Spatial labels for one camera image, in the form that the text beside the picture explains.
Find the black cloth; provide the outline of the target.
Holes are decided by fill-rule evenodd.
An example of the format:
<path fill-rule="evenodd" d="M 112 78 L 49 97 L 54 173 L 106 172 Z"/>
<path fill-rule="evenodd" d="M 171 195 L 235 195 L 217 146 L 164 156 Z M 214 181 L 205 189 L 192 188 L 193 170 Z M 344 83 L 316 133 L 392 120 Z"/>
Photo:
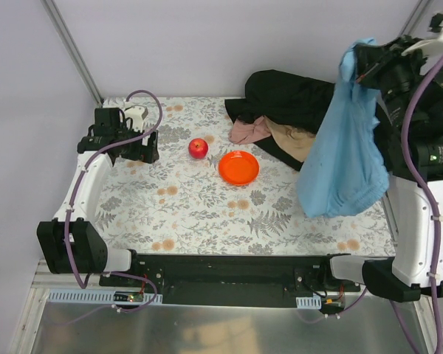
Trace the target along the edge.
<path fill-rule="evenodd" d="M 266 123 L 290 125 L 316 135 L 334 94 L 334 84 L 274 69 L 255 72 L 245 83 L 244 97 L 226 99 L 228 117 L 254 123 L 265 116 Z M 303 162 L 292 158 L 275 143 L 272 135 L 253 143 L 293 170 Z"/>

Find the light blue cloth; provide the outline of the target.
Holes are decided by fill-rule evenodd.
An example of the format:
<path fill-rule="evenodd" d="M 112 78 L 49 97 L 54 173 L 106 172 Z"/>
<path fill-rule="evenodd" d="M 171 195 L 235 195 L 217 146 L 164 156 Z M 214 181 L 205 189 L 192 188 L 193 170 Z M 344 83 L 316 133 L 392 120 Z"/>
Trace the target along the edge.
<path fill-rule="evenodd" d="M 343 54 L 332 100 L 299 172 L 298 200 L 309 218 L 358 215 L 389 186 L 374 142 L 380 92 L 357 83 L 357 59 L 352 47 Z"/>

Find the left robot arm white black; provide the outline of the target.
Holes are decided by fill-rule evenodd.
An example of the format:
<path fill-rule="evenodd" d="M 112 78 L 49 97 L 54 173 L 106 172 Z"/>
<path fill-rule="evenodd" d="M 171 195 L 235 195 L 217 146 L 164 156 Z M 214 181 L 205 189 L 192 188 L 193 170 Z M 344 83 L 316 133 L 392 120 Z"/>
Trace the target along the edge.
<path fill-rule="evenodd" d="M 37 237 L 53 274 L 100 274 L 127 271 L 135 252 L 113 249 L 95 228 L 96 209 L 106 176 L 118 158 L 152 164 L 158 160 L 158 133 L 146 143 L 143 121 L 148 109 L 96 108 L 95 122 L 77 146 L 77 167 L 68 193 L 52 220 L 42 221 Z"/>

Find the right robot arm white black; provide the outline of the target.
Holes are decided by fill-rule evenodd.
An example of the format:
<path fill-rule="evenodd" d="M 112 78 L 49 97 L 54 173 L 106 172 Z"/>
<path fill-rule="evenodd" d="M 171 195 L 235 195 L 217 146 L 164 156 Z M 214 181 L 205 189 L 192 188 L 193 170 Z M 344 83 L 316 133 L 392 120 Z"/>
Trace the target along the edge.
<path fill-rule="evenodd" d="M 380 92 L 375 142 L 390 174 L 393 257 L 335 255 L 333 278 L 395 302 L 443 297 L 443 44 L 403 36 L 353 49 L 357 83 Z"/>

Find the pink cloth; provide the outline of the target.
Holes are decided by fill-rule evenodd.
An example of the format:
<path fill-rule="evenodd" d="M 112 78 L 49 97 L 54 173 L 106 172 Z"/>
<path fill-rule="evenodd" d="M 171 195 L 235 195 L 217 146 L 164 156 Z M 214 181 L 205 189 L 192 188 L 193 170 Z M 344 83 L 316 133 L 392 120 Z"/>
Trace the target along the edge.
<path fill-rule="evenodd" d="M 237 119 L 228 134 L 228 139 L 236 145 L 247 145 L 266 139 L 271 132 L 266 124 L 266 117 L 255 119 L 254 123 L 246 123 Z"/>

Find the tan beige cloth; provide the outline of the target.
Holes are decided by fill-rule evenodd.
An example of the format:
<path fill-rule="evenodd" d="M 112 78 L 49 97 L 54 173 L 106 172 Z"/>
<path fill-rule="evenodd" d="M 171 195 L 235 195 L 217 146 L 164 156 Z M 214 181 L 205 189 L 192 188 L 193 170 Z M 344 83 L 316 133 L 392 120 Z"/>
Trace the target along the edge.
<path fill-rule="evenodd" d="M 299 162 L 306 161 L 316 140 L 315 134 L 301 128 L 279 125 L 271 121 L 267 122 L 267 127 L 280 149 Z"/>

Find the red apple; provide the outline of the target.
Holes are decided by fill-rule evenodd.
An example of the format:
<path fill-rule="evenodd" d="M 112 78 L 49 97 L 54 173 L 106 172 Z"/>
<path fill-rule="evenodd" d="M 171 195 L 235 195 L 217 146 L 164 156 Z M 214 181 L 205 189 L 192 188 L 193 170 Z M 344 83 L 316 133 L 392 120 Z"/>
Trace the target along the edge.
<path fill-rule="evenodd" d="M 201 138 L 191 140 L 188 145 L 189 155 L 194 159 L 203 159 L 206 157 L 208 149 L 208 143 Z"/>

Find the floral patterned table mat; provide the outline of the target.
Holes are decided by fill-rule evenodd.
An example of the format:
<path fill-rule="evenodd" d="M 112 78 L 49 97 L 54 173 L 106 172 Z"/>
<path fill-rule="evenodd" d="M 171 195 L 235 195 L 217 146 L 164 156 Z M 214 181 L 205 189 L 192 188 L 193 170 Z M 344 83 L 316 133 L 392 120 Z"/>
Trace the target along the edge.
<path fill-rule="evenodd" d="M 394 254 L 381 203 L 352 217 L 308 218 L 298 203 L 297 172 L 255 145 L 245 147 L 260 165 L 254 182 L 226 183 L 219 161 L 236 146 L 222 98 L 132 102 L 148 109 L 146 127 L 159 127 L 159 160 L 115 162 L 95 216 L 108 245 L 155 254 Z M 189 155 L 196 138 L 208 143 L 203 159 Z"/>

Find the orange plastic plate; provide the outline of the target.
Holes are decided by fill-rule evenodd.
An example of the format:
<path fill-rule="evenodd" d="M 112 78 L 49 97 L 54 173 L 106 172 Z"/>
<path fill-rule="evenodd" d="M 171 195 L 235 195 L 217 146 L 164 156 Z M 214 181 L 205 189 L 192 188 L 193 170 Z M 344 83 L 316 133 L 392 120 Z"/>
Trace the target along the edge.
<path fill-rule="evenodd" d="M 260 172 L 258 160 L 246 151 L 226 153 L 219 161 L 219 175 L 228 184 L 244 186 L 253 182 Z"/>

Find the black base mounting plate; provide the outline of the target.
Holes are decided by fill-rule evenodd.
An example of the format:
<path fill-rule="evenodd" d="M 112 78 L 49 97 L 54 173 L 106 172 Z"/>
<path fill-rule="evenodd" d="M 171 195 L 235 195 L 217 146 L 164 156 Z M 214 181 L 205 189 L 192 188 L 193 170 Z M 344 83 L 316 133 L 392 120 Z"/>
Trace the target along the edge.
<path fill-rule="evenodd" d="M 171 305 L 293 308 L 300 297 L 360 292 L 355 281 L 335 280 L 328 256 L 228 256 L 137 254 L 124 276 L 101 277 L 117 289 L 152 283 Z"/>

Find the right aluminium frame post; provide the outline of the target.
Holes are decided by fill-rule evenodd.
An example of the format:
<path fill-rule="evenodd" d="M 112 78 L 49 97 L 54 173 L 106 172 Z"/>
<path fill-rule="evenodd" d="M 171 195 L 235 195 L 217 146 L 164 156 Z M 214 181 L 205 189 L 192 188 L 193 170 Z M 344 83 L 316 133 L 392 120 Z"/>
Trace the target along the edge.
<path fill-rule="evenodd" d="M 405 21 L 402 29 L 400 30 L 399 36 L 402 35 L 412 35 L 423 16 L 428 11 L 429 7 L 434 3 L 434 0 L 418 0 L 414 6 L 411 14 Z"/>

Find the aluminium frame post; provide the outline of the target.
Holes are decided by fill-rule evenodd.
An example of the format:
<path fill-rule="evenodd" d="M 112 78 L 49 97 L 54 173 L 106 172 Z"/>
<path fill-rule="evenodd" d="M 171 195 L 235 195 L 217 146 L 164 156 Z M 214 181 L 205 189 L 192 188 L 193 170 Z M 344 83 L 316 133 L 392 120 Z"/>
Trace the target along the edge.
<path fill-rule="evenodd" d="M 418 0 L 414 6 L 411 14 L 405 21 L 402 29 L 400 30 L 399 36 L 402 35 L 412 35 L 423 16 L 428 11 L 429 7 L 434 3 L 434 0 Z"/>
<path fill-rule="evenodd" d="M 101 107 L 103 104 L 103 95 L 100 93 L 97 84 L 83 59 L 80 50 L 72 37 L 72 34 L 58 9 L 58 6 L 53 0 L 40 0 L 43 8 L 45 9 L 50 21 L 52 22 L 55 31 L 57 32 L 60 40 L 62 41 L 67 54 L 71 61 L 73 62 L 80 78 L 82 79 L 87 91 L 97 107 Z"/>

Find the left aluminium frame post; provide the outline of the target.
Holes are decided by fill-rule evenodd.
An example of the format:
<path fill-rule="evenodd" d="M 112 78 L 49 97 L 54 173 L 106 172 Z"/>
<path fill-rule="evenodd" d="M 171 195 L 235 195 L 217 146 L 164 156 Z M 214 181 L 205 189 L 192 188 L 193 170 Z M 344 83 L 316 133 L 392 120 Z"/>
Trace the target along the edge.
<path fill-rule="evenodd" d="M 80 50 L 72 37 L 72 34 L 58 9 L 58 6 L 53 0 L 40 0 L 43 8 L 45 9 L 50 21 L 52 22 L 55 31 L 57 32 L 60 40 L 62 41 L 67 54 L 71 61 L 73 62 L 80 78 L 82 79 L 87 91 L 97 107 L 101 107 L 103 104 L 103 95 L 100 93 L 97 84 L 83 59 Z"/>

